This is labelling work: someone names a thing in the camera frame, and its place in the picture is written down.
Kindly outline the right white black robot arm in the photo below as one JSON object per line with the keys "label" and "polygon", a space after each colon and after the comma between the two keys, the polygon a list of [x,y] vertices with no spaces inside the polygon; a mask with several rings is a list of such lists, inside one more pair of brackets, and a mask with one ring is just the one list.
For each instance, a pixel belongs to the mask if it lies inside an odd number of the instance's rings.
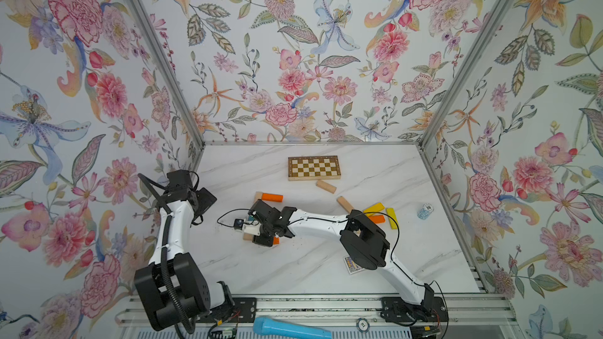
{"label": "right white black robot arm", "polygon": [[397,259],[386,233],[365,213],[353,210],[348,215],[328,216],[295,207],[279,210],[258,200],[248,214],[259,223],[254,242],[270,247],[276,237],[321,237],[341,243],[358,266],[380,274],[393,288],[396,298],[382,298],[381,317],[387,323],[414,326],[420,323],[447,323],[448,306],[431,284],[420,281]]}

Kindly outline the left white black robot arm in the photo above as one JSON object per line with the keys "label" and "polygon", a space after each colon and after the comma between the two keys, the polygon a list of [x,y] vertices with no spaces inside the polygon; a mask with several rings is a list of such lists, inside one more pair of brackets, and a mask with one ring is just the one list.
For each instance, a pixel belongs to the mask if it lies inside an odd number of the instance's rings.
{"label": "left white black robot arm", "polygon": [[152,329],[173,328],[180,338],[194,334],[202,319],[219,326],[240,312],[229,287],[224,282],[212,287],[187,250],[190,229],[202,224],[217,202],[198,187],[194,175],[183,169],[169,172],[166,185],[138,175],[155,198],[161,223],[153,255],[135,272],[134,286]]}

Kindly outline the wooden chessboard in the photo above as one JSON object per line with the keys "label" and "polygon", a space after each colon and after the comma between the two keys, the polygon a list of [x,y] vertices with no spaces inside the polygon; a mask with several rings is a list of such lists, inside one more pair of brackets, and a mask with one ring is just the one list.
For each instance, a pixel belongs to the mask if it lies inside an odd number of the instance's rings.
{"label": "wooden chessboard", "polygon": [[300,180],[339,180],[342,171],[336,155],[290,157],[287,160],[287,178]]}

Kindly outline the playing card box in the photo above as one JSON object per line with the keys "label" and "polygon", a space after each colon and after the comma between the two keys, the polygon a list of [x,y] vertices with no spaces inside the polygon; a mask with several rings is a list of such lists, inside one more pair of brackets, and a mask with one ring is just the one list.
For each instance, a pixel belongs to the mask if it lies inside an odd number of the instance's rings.
{"label": "playing card box", "polygon": [[350,275],[357,274],[358,272],[364,271],[364,268],[359,266],[356,262],[353,261],[352,257],[344,257],[345,266]]}

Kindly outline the yellow block upper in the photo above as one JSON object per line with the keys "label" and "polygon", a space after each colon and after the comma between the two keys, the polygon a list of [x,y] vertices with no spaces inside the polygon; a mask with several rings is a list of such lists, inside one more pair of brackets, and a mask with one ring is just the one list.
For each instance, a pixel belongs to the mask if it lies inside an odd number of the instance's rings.
{"label": "yellow block upper", "polygon": [[382,213],[386,208],[384,207],[384,205],[381,202],[378,202],[370,207],[368,207],[367,209],[364,210],[364,213],[367,215],[372,215],[372,214],[376,214],[376,213]]}

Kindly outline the blue microphone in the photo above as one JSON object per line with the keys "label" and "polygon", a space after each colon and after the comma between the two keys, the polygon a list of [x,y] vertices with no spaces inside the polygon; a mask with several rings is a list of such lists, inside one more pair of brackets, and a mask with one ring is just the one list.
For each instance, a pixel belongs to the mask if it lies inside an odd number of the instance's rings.
{"label": "blue microphone", "polygon": [[268,317],[259,317],[254,320],[253,331],[262,336],[282,336],[299,339],[332,339],[331,331],[320,328],[285,323]]}

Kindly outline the yellow-green block right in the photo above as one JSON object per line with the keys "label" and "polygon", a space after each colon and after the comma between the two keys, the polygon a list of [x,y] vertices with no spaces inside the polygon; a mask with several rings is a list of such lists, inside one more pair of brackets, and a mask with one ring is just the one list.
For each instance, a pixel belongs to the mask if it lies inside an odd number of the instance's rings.
{"label": "yellow-green block right", "polygon": [[386,215],[388,216],[389,225],[390,225],[391,229],[392,230],[399,229],[397,215],[395,213],[394,208],[387,207],[386,208]]}

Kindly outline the small blue white cup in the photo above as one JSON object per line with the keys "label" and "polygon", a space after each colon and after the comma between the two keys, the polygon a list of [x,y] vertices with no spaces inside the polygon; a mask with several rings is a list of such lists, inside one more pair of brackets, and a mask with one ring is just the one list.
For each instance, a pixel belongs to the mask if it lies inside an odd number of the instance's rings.
{"label": "small blue white cup", "polygon": [[421,220],[426,220],[434,212],[434,206],[426,203],[417,212],[417,217]]}

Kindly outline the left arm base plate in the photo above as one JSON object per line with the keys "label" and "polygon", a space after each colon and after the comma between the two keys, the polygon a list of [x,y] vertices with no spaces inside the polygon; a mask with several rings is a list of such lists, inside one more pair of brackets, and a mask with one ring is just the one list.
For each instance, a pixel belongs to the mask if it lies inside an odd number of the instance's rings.
{"label": "left arm base plate", "polygon": [[196,323],[254,323],[257,310],[257,298],[233,298],[224,301],[209,313],[196,317]]}

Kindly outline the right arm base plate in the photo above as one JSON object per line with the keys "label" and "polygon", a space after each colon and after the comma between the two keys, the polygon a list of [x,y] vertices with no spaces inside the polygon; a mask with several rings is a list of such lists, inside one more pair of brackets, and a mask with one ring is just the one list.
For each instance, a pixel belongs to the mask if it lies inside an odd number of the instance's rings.
{"label": "right arm base plate", "polygon": [[410,304],[401,298],[385,297],[380,299],[381,317],[387,323],[400,323],[403,325],[447,323],[449,321],[448,309],[444,306],[442,298],[434,298],[421,304]]}

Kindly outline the aluminium front rail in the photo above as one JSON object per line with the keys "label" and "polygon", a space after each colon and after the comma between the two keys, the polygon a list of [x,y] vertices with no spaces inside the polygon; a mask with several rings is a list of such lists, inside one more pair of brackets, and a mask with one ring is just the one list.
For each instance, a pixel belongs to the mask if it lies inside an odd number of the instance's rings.
{"label": "aluminium front rail", "polygon": [[[309,326],[353,325],[359,318],[386,324],[399,298],[392,294],[264,294],[237,296],[240,313],[234,323],[251,325],[254,318],[269,317]],[[435,323],[451,326],[516,326],[515,311],[500,294],[447,293],[437,296],[440,306]]]}

